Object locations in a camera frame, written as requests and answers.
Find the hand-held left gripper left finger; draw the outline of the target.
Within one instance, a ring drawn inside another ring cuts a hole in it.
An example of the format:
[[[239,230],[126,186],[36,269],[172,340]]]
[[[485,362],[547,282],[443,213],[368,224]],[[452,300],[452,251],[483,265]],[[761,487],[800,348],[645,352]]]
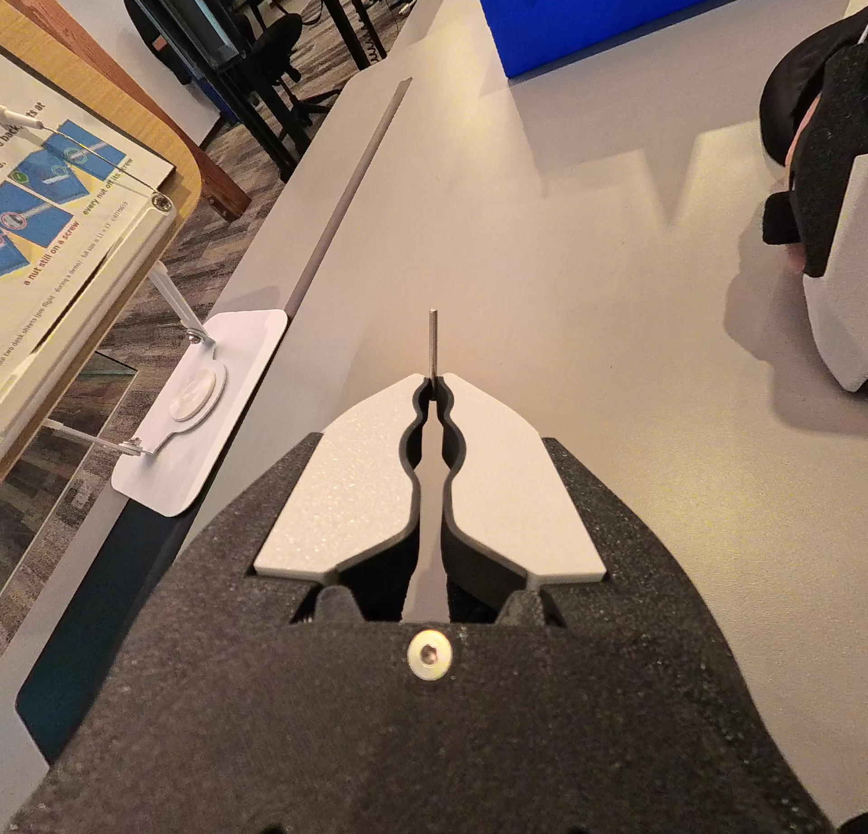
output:
[[[431,384],[406,378],[322,432],[255,557],[255,574],[342,585],[361,607],[401,607],[418,564],[416,468]]]

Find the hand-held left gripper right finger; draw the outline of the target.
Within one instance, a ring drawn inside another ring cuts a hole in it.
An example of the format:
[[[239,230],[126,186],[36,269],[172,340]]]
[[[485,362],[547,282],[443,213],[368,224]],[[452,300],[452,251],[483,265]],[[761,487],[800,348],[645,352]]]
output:
[[[449,608],[501,609],[514,592],[602,582],[602,556],[537,429],[453,373],[438,379],[437,405]]]

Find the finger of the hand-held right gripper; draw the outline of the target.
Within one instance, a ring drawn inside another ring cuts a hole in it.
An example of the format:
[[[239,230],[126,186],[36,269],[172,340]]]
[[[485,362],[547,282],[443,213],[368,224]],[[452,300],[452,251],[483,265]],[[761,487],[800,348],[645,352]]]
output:
[[[813,340],[841,388],[867,380],[867,165],[852,167],[823,275],[804,277]]]

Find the blue plastic bin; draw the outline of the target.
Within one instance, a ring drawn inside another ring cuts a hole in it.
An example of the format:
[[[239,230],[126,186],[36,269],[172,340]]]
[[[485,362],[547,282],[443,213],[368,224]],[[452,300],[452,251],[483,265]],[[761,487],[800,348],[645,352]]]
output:
[[[479,1],[505,76],[513,80],[734,0]]]

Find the printed instruction sheet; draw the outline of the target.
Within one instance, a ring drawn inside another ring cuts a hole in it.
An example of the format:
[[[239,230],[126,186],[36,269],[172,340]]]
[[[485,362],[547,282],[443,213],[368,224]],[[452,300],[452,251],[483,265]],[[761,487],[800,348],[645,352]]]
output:
[[[2,55],[1,377],[48,335],[175,166]]]

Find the wooden instruction board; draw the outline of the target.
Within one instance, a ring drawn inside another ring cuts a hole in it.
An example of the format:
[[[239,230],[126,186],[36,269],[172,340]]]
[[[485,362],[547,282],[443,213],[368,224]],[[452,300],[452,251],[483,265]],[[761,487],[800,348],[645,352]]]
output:
[[[153,191],[151,206],[130,225],[75,294],[49,335],[2,384],[5,478],[147,271],[191,215],[201,196],[201,174],[190,148],[167,124],[5,0],[2,55],[21,61],[39,80],[175,166],[172,175]],[[9,123],[40,127],[2,108],[2,124]]]

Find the black office chair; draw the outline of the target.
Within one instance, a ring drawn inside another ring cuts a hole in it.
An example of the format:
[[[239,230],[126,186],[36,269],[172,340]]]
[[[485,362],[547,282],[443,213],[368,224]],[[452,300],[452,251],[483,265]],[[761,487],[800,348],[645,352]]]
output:
[[[266,26],[259,36],[255,36],[254,27],[243,14],[231,14],[233,25],[249,45],[249,53],[243,61],[236,64],[231,77],[236,86],[246,96],[260,95],[253,73],[258,73],[270,87],[281,88],[290,101],[288,117],[301,127],[311,125],[311,116],[325,115],[331,107],[324,102],[340,95],[342,87],[315,94],[308,99],[298,98],[289,88],[284,78],[288,76],[293,82],[301,80],[300,72],[293,66],[291,55],[302,34],[303,21],[299,14],[286,14],[272,25]]]

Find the monitor on floor stand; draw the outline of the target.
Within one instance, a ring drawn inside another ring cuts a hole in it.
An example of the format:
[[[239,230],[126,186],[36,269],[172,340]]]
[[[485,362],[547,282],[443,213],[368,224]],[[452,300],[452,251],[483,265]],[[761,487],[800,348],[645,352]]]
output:
[[[287,182],[298,165],[294,155],[251,101],[251,93],[286,130],[296,151],[310,145],[304,129],[252,59],[250,43],[217,0],[136,0],[180,57],[207,80]]]

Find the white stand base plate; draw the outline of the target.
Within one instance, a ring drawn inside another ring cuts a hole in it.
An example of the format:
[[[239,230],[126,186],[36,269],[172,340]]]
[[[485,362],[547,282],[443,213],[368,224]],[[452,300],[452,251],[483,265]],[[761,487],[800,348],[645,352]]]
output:
[[[201,493],[288,327],[279,308],[223,312],[202,322],[162,262],[148,278],[179,317],[190,345],[134,436],[112,442],[52,419],[44,427],[120,455],[111,485],[175,517]]]

